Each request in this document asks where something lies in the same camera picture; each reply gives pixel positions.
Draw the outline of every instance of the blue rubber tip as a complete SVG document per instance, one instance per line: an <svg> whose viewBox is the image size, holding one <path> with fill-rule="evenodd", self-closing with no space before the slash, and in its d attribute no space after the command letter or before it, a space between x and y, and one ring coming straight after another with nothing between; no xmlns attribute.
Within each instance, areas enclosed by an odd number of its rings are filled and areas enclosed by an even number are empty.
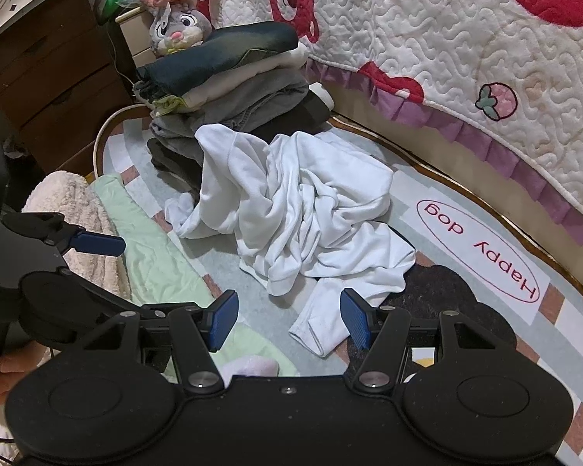
<svg viewBox="0 0 583 466"><path fill-rule="evenodd" d="M227 298L222 306L214 313L212 327L209 330L209 351L215 352L220 350L222 344L231 332L231 328L236 323L237 313L240 308L240 301L237 292Z"/></svg>
<svg viewBox="0 0 583 466"><path fill-rule="evenodd" d="M120 236L82 231L70 240L70 246L76 252L100 254L102 256L120 256L126 249L126 241Z"/></svg>
<svg viewBox="0 0 583 466"><path fill-rule="evenodd" d="M352 337L356 348L371 347L371 332L367 324L365 312L356 305L353 298L345 291L341 291L339 304L341 318Z"/></svg>

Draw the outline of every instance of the stack of folded clothes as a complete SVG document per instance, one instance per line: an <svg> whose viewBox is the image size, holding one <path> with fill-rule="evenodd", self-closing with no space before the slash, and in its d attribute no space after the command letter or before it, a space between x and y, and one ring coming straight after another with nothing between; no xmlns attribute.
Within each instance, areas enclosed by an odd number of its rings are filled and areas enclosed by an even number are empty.
<svg viewBox="0 0 583 466"><path fill-rule="evenodd" d="M334 103L300 71L308 50L285 23L215 30L201 45L138 69L136 96L152 109L147 146L159 169L198 191L203 152L194 132L221 123L266 142L296 131L315 133Z"/></svg>

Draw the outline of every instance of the drawer handle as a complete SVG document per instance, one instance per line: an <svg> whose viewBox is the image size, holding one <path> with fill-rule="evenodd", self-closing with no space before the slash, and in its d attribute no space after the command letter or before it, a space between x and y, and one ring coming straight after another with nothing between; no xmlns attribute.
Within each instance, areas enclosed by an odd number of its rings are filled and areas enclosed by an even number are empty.
<svg viewBox="0 0 583 466"><path fill-rule="evenodd" d="M28 47L28 49L26 49L25 51L23 51L23 53L24 54L34 54L41 47L43 47L43 45L45 44L45 42L47 40L48 40L48 36L47 35L45 35L44 37L41 37L39 40L37 40L35 43L33 43L33 45L31 45L30 47Z"/></svg>
<svg viewBox="0 0 583 466"><path fill-rule="evenodd" d="M51 102L51 105L60 105L62 103L65 103L71 97L72 92L73 88L66 90L64 93L58 95L56 99L54 99L54 101Z"/></svg>

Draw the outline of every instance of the blue gripper pad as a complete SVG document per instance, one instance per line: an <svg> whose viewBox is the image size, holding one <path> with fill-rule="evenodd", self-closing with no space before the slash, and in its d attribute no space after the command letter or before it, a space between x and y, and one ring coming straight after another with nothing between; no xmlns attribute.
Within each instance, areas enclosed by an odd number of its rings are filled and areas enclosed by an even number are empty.
<svg viewBox="0 0 583 466"><path fill-rule="evenodd" d="M126 249L126 241L120 236L82 231L70 240L70 247L86 254L120 256Z"/></svg>
<svg viewBox="0 0 583 466"><path fill-rule="evenodd" d="M367 314L364 307L360 306L356 296L351 294L353 292L363 303L367 304L358 294L351 289L344 289L341 291L341 298L339 302L339 310L341 318L350 332L356 348L371 347L371 331L367 323Z"/></svg>
<svg viewBox="0 0 583 466"><path fill-rule="evenodd" d="M216 352L231 332L236 323L240 301L235 291L225 291L206 310L211 312L211 326L209 326L208 350Z"/></svg>

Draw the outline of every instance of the purple ruffle trim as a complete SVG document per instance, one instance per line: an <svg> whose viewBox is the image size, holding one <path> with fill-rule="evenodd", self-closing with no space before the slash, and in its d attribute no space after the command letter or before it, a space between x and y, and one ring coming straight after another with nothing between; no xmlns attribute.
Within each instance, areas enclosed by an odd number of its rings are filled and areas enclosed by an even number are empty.
<svg viewBox="0 0 583 466"><path fill-rule="evenodd" d="M420 105L376 87L369 77L309 59L306 71L320 81L336 82L361 91L389 120L415 128L437 129L448 141L457 141L499 174L519 183L539 202L556 224L561 224L576 243L583 245L583 215L561 196L535 169L484 132L436 108Z"/></svg>

